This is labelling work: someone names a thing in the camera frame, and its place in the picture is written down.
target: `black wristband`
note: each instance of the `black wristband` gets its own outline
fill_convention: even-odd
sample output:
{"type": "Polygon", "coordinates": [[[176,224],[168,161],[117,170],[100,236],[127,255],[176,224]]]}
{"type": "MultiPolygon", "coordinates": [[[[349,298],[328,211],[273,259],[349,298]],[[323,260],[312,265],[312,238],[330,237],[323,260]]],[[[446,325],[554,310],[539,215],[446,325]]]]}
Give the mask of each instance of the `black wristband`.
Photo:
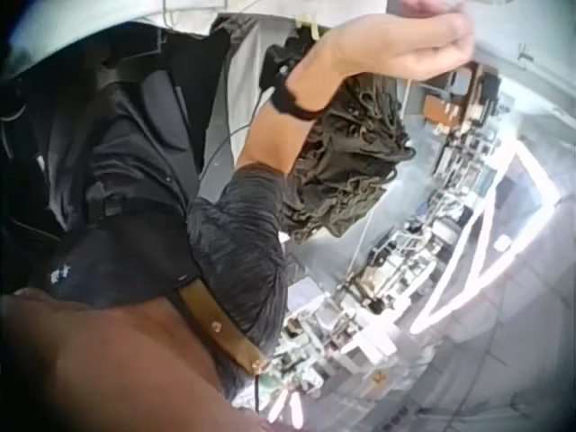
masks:
{"type": "Polygon", "coordinates": [[[274,86],[275,90],[270,98],[272,106],[280,114],[288,114],[299,120],[304,120],[305,122],[312,122],[313,120],[318,119],[326,111],[326,108],[320,111],[308,111],[298,106],[296,103],[296,97],[288,87],[286,87],[287,77],[287,75],[278,74],[274,86]]]}

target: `skin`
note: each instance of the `skin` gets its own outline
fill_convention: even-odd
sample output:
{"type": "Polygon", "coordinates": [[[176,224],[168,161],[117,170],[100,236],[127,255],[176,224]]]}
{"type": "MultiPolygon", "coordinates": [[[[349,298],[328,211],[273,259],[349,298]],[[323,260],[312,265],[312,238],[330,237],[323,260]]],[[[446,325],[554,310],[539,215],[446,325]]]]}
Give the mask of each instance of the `skin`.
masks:
{"type": "MultiPolygon", "coordinates": [[[[406,6],[425,18],[368,15],[322,38],[287,81],[298,104],[324,108],[346,77],[361,72],[421,80],[470,60],[465,16],[434,1],[406,6]]],[[[266,104],[237,167],[259,162],[290,172],[311,126],[266,104]]],[[[90,310],[26,289],[1,306],[3,338],[80,430],[273,430],[224,400],[208,352],[165,299],[90,310]]]]}

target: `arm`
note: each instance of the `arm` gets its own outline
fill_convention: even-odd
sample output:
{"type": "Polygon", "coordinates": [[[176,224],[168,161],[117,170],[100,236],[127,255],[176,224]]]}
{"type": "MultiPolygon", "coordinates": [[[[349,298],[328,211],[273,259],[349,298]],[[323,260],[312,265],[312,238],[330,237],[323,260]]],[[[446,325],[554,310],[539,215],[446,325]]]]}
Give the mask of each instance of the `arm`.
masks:
{"type": "MultiPolygon", "coordinates": [[[[473,54],[473,28],[461,13],[407,19],[367,15],[329,31],[286,81],[297,104],[325,108],[346,77],[362,72],[427,79],[467,62],[473,54]]],[[[237,169],[261,163],[289,173],[313,121],[280,114],[270,102],[260,110],[237,169]]]]}

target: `brown leather strap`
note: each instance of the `brown leather strap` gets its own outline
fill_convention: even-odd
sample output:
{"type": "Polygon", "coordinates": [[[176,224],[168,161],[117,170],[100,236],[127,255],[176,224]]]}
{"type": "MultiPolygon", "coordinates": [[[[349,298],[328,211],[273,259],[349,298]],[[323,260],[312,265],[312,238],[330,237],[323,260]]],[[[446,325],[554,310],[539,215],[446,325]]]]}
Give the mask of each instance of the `brown leather strap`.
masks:
{"type": "Polygon", "coordinates": [[[211,340],[250,375],[260,375],[266,357],[250,342],[214,300],[201,279],[180,290],[194,320],[211,340]]]}

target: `hand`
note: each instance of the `hand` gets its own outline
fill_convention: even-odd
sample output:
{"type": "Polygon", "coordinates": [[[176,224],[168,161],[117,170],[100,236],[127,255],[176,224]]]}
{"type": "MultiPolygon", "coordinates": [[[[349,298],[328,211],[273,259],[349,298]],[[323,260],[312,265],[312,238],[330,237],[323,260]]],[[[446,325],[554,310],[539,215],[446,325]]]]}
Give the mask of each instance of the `hand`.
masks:
{"type": "Polygon", "coordinates": [[[474,33],[462,13],[443,13],[437,2],[415,2],[428,18],[373,14],[326,35],[335,68],[345,77],[362,72],[425,80],[456,69],[473,57],[474,33]]]}

